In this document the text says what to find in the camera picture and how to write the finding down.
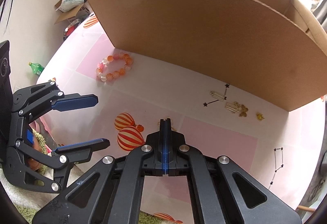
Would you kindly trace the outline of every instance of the cardboard box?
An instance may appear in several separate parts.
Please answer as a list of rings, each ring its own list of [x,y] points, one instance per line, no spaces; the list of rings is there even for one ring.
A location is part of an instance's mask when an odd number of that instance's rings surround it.
[[[211,76],[287,111],[327,93],[327,35],[299,0],[89,2],[116,48]]]
[[[62,0],[58,1],[55,4],[55,9],[58,9],[58,7],[61,5],[61,2],[62,2]],[[67,12],[61,12],[61,14],[58,16],[55,24],[57,24],[61,21],[64,21],[64,20],[68,20],[69,22],[72,22],[77,18],[87,17],[91,12],[92,12],[91,6],[88,2],[86,2],[86,3],[80,4],[79,6],[74,7],[73,9],[71,9]]]

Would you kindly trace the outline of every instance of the beaded bracelet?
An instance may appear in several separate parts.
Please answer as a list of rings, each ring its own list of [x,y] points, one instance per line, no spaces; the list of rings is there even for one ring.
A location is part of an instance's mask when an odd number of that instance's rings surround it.
[[[113,71],[109,74],[104,74],[104,70],[109,63],[114,60],[125,60],[124,68],[120,68],[118,71]],[[109,55],[104,58],[101,62],[98,63],[98,67],[95,70],[97,79],[100,79],[102,82],[111,81],[112,79],[117,79],[121,75],[126,74],[126,71],[132,69],[133,58],[131,58],[127,53],[115,53],[114,55]]]

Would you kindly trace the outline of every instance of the hot air balloon print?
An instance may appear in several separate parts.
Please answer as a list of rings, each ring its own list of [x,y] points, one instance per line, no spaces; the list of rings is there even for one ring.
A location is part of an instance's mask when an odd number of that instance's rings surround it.
[[[116,119],[115,119],[115,128],[120,131],[121,129],[125,128],[126,126],[134,126],[136,127],[136,129],[139,132],[143,132],[144,131],[144,127],[140,124],[136,125],[135,121],[132,117],[132,115],[130,115],[127,112],[123,112],[121,114],[119,114]]]
[[[165,213],[155,213],[153,214],[154,216],[157,216],[159,218],[162,218],[164,220],[169,220],[171,222],[174,222],[174,223],[178,223],[178,224],[182,224],[183,222],[181,220],[174,220],[174,218],[168,214],[165,214]]]
[[[92,27],[97,22],[99,22],[98,18],[96,17],[96,15],[92,14],[92,15],[90,15],[90,18],[85,22],[83,27],[84,28]]]
[[[124,127],[118,132],[117,142],[126,151],[131,151],[145,144],[141,133],[131,125]]]

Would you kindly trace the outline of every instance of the white table surface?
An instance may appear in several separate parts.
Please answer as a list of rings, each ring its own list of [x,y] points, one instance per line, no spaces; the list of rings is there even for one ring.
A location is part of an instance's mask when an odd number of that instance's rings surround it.
[[[99,103],[88,109],[51,111],[42,117],[46,129],[59,144],[108,138],[111,146],[95,152],[90,162],[79,167],[86,171],[105,155],[127,155],[117,143],[114,120],[123,112],[141,124],[144,140],[159,130],[161,118],[170,117],[173,127],[185,135],[186,143],[204,155],[227,155],[265,187],[273,185],[275,195],[295,209],[311,181],[317,165],[325,128],[325,102],[319,98],[287,112],[271,103],[230,86],[227,102],[244,104],[247,117],[225,109],[225,102],[203,105],[213,99],[210,91],[224,94],[225,83],[197,72],[143,55],[134,58],[125,76],[103,83],[96,80],[97,64],[106,56],[121,52],[114,48],[100,23],[80,25],[62,44],[45,67],[38,83],[56,77],[65,93],[95,94]],[[113,62],[108,71],[124,65]],[[258,121],[256,113],[264,116]],[[193,223],[185,177],[146,177],[141,210],[166,213],[183,223]]]

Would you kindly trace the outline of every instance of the gold charm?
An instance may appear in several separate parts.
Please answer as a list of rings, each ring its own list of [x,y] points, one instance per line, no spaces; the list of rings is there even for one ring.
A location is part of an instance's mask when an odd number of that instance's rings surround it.
[[[236,113],[240,111],[241,105],[238,102],[234,102],[234,103],[226,102],[225,108],[230,110],[232,113]]]
[[[264,116],[262,115],[262,113],[257,113],[257,119],[259,120],[259,121],[263,121],[264,120]]]
[[[249,109],[247,108],[247,107],[245,107],[243,104],[241,105],[241,113],[240,113],[240,117],[246,117],[247,116],[247,111],[248,111]]]
[[[217,99],[217,100],[224,100],[225,99],[225,96],[218,93],[217,91],[210,91],[210,95],[214,98],[214,99]]]

